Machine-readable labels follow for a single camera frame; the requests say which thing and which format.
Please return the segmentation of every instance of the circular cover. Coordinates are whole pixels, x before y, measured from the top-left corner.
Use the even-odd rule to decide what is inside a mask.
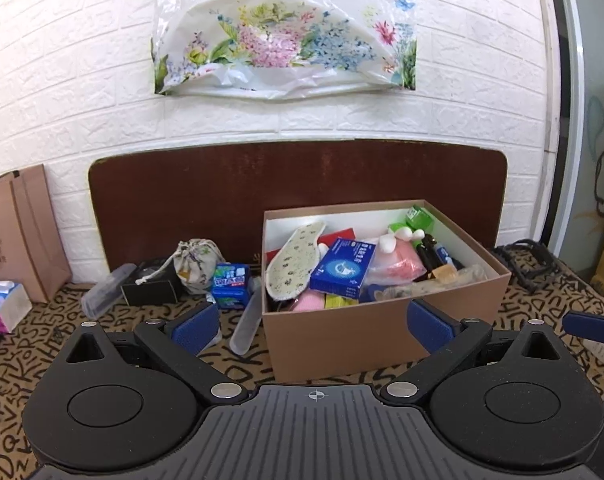
[[[38,462],[81,472],[125,470],[169,453],[189,434],[197,403],[181,381],[92,363],[45,374],[31,395],[22,418]]]
[[[454,447],[506,469],[582,462],[604,425],[597,393],[579,370],[527,359],[455,374],[431,397],[431,417]]]

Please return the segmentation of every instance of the grooved black surface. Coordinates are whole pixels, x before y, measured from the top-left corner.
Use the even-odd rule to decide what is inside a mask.
[[[586,467],[536,476],[596,480]],[[46,466],[32,480],[70,480]],[[438,440],[415,408],[385,406],[369,386],[263,386],[240,406],[219,406],[177,452],[100,480],[508,480]]]

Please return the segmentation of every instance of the metal screw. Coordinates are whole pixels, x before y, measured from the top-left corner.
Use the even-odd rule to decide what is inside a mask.
[[[211,388],[211,395],[218,399],[232,399],[242,393],[242,388],[235,383],[218,383]]]
[[[413,383],[405,383],[404,381],[398,381],[397,383],[391,383],[386,387],[386,391],[389,395],[394,397],[413,397],[418,392],[418,387]]]

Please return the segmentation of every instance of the red packet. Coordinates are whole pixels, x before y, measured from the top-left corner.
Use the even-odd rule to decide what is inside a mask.
[[[329,247],[335,242],[338,238],[344,238],[345,240],[355,240],[355,231],[352,228],[344,229],[342,231],[338,231],[336,233],[331,233],[329,235],[322,235],[317,239],[317,243],[326,244]],[[275,249],[274,251],[269,251],[266,253],[266,264],[269,265],[271,260],[274,259],[275,255],[280,252],[280,249]]]

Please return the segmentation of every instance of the blue gripper pad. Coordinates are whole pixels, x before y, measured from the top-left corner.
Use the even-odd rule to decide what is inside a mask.
[[[604,316],[572,310],[562,318],[562,328],[567,334],[604,343]]]
[[[428,310],[423,300],[413,300],[406,309],[406,325],[429,354],[434,353],[456,336],[449,323]]]
[[[172,322],[169,336],[171,341],[191,354],[197,355],[218,334],[220,311],[215,303],[209,303],[204,308],[194,308],[193,310],[195,313],[188,311]]]

